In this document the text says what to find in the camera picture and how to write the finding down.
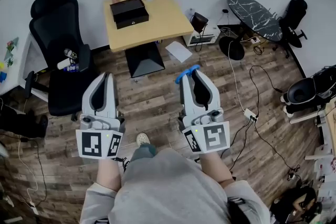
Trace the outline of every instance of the blue object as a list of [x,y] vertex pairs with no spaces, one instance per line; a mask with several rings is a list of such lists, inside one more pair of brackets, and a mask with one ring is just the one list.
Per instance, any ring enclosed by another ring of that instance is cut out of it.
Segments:
[[0,82],[3,82],[7,78],[7,73],[5,72],[0,72]]
[[175,80],[176,84],[180,84],[180,79],[182,79],[182,77],[184,75],[188,75],[191,76],[192,72],[196,69],[200,69],[200,65],[194,65],[192,67],[190,67],[189,69],[184,70]]

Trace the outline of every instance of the black speaker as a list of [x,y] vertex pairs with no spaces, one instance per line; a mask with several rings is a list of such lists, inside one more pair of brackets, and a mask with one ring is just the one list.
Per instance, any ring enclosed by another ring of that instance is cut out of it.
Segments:
[[196,32],[201,33],[208,21],[209,20],[205,18],[203,15],[195,12],[193,18],[191,19],[191,25],[194,27]]

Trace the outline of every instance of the round table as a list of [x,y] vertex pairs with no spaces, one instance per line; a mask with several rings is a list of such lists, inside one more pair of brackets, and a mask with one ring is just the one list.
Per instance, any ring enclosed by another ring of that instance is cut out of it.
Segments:
[[227,4],[246,26],[237,38],[223,37],[220,39],[219,46],[227,57],[230,56],[233,60],[243,59],[245,52],[240,41],[248,28],[270,41],[279,42],[282,39],[279,22],[262,4],[255,0],[227,0]]

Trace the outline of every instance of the white paper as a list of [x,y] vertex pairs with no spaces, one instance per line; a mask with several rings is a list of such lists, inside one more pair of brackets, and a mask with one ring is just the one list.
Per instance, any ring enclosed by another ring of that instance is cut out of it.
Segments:
[[174,41],[166,47],[173,56],[175,56],[180,62],[184,62],[191,55],[193,55],[188,49],[186,49],[181,43]]

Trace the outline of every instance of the chair headrest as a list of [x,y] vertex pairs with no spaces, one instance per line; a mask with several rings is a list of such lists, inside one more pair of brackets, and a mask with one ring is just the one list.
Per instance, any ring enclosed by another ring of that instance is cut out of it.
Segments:
[[30,9],[32,18],[39,17],[60,6],[65,0],[35,0]]

